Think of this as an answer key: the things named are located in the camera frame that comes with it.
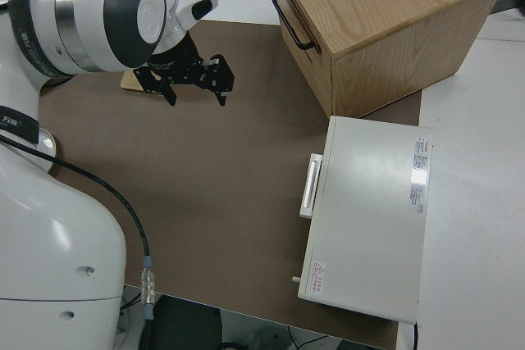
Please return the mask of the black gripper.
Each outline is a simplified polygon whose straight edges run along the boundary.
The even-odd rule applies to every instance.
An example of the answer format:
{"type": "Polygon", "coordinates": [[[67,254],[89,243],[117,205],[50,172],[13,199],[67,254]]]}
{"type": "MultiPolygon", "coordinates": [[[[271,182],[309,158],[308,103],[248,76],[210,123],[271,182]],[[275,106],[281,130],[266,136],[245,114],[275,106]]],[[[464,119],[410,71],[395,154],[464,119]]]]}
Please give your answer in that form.
{"type": "Polygon", "coordinates": [[[177,100],[172,84],[194,84],[208,89],[219,105],[225,106],[235,81],[229,64],[221,54],[209,59],[207,71],[202,62],[193,39],[185,36],[173,48],[152,55],[145,66],[133,69],[133,74],[145,92],[162,95],[170,106],[174,107],[177,100]]]}

